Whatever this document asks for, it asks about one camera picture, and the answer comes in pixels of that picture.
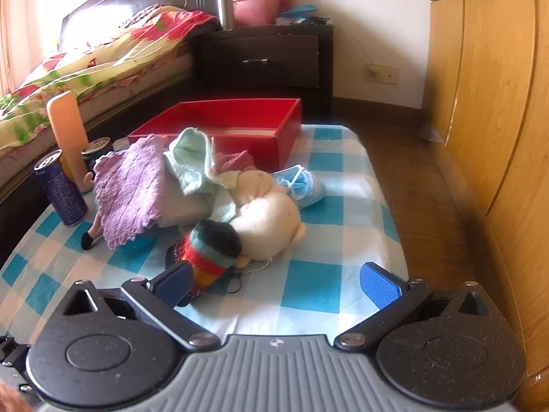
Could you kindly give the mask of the orange comb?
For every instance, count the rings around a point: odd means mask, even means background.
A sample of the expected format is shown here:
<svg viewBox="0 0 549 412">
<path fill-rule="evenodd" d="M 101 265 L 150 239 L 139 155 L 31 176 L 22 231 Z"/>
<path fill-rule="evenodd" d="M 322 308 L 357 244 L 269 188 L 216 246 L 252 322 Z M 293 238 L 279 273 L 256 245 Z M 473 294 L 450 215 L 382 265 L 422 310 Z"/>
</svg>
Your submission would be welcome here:
<svg viewBox="0 0 549 412">
<path fill-rule="evenodd" d="M 87 170 L 81 156 L 82 149 L 89 144 L 77 100 L 73 92 L 65 91 L 47 103 L 47 115 L 56 143 L 62 149 L 66 164 L 81 193 L 85 188 L 83 179 Z"/>
</svg>

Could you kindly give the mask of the light blue face mask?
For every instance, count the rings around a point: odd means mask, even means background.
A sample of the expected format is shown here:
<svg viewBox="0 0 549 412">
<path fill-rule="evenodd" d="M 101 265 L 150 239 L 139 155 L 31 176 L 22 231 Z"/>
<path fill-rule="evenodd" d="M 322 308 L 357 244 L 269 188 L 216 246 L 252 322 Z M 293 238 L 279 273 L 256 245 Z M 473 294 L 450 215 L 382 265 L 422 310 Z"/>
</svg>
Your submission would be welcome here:
<svg viewBox="0 0 549 412">
<path fill-rule="evenodd" d="M 293 165 L 273 173 L 276 183 L 284 187 L 299 209 L 305 209 L 326 196 L 326 187 L 320 178 L 303 165 Z"/>
</svg>

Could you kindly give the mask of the wall power outlet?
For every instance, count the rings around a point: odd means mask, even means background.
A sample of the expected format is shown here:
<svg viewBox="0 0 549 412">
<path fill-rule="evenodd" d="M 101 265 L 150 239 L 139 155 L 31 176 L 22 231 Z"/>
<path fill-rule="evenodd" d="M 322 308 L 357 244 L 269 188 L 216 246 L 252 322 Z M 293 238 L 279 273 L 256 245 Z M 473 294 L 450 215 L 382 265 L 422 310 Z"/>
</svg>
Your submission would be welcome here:
<svg viewBox="0 0 549 412">
<path fill-rule="evenodd" d="M 399 83 L 399 69 L 367 63 L 365 65 L 365 80 L 385 85 L 397 85 Z"/>
</svg>

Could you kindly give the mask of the mint green knitted cloth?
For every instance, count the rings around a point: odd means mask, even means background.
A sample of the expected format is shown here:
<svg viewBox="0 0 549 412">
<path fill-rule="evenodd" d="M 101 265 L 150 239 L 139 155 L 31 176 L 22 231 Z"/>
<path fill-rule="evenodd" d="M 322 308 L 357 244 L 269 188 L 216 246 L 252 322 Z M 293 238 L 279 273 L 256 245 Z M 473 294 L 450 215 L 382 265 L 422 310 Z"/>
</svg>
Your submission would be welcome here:
<svg viewBox="0 0 549 412">
<path fill-rule="evenodd" d="M 215 194 L 218 187 L 236 188 L 239 171 L 217 173 L 212 140 L 194 127 L 186 127 L 167 146 L 164 157 L 170 173 L 179 182 L 184 195 Z"/>
</svg>

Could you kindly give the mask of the dark wooden nightstand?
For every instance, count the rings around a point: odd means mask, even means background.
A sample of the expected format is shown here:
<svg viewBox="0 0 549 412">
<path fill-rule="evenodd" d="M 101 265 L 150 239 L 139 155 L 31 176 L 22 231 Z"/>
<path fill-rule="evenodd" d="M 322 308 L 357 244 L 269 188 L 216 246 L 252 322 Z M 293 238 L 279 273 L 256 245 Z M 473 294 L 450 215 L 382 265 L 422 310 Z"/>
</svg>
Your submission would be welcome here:
<svg viewBox="0 0 549 412">
<path fill-rule="evenodd" d="M 196 85 L 209 99 L 294 98 L 308 124 L 332 122 L 331 25 L 265 25 L 192 40 Z"/>
</svg>

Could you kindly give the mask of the purple fluffy cloth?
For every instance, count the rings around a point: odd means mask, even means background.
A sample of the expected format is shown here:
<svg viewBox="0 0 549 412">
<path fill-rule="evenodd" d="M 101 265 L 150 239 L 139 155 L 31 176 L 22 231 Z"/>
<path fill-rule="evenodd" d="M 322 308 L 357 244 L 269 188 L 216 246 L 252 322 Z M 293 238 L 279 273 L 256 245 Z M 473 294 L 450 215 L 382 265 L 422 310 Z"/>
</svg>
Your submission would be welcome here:
<svg viewBox="0 0 549 412">
<path fill-rule="evenodd" d="M 96 161 L 95 201 L 102 237 L 111 250 L 135 240 L 160 219 L 166 174 L 163 153 L 163 139 L 149 135 Z"/>
</svg>

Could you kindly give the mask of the pink pig plush toy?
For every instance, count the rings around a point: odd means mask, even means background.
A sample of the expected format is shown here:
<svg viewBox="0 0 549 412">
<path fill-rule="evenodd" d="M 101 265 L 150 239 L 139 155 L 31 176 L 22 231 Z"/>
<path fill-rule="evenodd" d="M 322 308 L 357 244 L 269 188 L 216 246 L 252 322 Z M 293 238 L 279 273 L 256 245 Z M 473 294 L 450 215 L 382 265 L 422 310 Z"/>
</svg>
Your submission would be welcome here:
<svg viewBox="0 0 549 412">
<path fill-rule="evenodd" d="M 83 184 L 87 189 L 95 188 L 95 176 L 93 172 L 89 171 L 85 174 Z M 83 250 L 89 250 L 92 248 L 94 242 L 102 236 L 101 220 L 101 214 L 97 211 L 91 227 L 81 237 L 81 248 Z"/>
</svg>

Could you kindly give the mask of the pink plastic basket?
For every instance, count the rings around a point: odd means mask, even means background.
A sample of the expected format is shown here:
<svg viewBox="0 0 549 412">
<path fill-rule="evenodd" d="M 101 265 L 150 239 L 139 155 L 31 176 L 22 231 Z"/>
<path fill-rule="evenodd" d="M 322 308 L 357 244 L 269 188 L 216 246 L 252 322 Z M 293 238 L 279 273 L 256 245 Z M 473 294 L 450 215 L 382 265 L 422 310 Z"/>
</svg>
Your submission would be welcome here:
<svg viewBox="0 0 549 412">
<path fill-rule="evenodd" d="M 279 0 L 234 0 L 237 27 L 273 25 L 279 13 Z"/>
</svg>

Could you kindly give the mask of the blue items on nightstand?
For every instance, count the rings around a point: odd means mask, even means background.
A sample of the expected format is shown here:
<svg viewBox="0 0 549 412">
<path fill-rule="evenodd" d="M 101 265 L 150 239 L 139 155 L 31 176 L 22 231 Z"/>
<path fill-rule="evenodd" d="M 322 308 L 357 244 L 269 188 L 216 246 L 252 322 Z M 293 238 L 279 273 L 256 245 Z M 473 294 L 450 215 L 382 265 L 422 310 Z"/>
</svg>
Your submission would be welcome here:
<svg viewBox="0 0 549 412">
<path fill-rule="evenodd" d="M 331 25 L 331 18 L 320 16 L 316 5 L 301 5 L 280 13 L 276 25 L 326 26 Z"/>
</svg>

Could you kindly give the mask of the clear plastic wrapper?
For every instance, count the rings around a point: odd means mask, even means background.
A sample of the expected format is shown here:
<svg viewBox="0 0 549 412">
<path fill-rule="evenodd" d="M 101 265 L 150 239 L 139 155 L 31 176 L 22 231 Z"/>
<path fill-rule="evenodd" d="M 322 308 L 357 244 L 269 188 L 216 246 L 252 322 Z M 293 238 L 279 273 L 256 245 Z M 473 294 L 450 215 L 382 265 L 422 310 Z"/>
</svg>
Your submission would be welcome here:
<svg viewBox="0 0 549 412">
<path fill-rule="evenodd" d="M 419 136 L 427 142 L 443 143 L 445 141 L 429 122 L 425 122 L 421 126 Z"/>
</svg>

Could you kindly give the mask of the steel thermos bottle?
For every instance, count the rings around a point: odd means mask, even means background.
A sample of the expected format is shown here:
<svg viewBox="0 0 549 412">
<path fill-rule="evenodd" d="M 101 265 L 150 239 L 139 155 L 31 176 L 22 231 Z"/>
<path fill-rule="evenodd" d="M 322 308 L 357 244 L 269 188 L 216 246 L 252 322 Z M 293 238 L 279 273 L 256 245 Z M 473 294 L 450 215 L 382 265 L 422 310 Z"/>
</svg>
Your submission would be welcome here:
<svg viewBox="0 0 549 412">
<path fill-rule="evenodd" d="M 225 31 L 234 29 L 234 0 L 217 0 L 221 27 Z"/>
</svg>

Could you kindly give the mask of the cream plush toy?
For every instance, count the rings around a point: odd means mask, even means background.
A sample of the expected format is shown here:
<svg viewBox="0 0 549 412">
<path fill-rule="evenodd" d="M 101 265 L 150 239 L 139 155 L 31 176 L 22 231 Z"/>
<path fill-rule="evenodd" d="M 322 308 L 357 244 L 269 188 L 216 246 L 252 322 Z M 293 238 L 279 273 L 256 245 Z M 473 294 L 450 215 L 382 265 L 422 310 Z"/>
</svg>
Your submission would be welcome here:
<svg viewBox="0 0 549 412">
<path fill-rule="evenodd" d="M 242 247 L 236 268 L 243 269 L 251 261 L 269 261 L 306 235 L 297 204 L 270 174 L 244 171 L 230 194 L 237 207 L 230 224 Z"/>
</svg>

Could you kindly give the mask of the white sponge block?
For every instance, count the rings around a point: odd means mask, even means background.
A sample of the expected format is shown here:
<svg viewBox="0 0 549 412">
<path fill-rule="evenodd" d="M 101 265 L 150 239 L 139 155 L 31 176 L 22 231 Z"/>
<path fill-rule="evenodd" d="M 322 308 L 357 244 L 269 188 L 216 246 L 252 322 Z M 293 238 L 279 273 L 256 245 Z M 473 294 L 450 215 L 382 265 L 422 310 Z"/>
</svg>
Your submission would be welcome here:
<svg viewBox="0 0 549 412">
<path fill-rule="evenodd" d="M 204 194 L 185 195 L 179 187 L 179 181 L 166 172 L 161 195 L 161 215 L 157 221 L 160 228 L 188 226 L 206 219 L 211 213 Z"/>
</svg>

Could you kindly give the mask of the striped knitted sock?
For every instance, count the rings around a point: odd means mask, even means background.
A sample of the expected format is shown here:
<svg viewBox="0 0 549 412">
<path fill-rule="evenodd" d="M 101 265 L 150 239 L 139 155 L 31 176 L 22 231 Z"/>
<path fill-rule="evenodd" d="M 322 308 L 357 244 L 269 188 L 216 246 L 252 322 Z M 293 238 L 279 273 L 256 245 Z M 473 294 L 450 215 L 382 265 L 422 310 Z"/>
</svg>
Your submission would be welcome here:
<svg viewBox="0 0 549 412">
<path fill-rule="evenodd" d="M 192 286 L 178 303 L 185 307 L 206 292 L 235 263 L 242 253 L 240 239 L 227 222 L 203 219 L 166 251 L 168 269 L 186 261 L 192 266 Z"/>
</svg>

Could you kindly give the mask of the pink knitted cloth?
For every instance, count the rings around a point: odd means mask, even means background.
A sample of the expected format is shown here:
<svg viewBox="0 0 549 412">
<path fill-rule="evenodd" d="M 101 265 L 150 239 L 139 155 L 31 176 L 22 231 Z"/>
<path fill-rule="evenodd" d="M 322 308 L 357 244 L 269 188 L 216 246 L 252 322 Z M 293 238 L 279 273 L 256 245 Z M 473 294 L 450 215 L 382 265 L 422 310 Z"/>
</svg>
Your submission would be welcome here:
<svg viewBox="0 0 549 412">
<path fill-rule="evenodd" d="M 236 153 L 217 152 L 214 157 L 214 168 L 217 174 L 256 169 L 254 158 L 247 150 Z"/>
</svg>

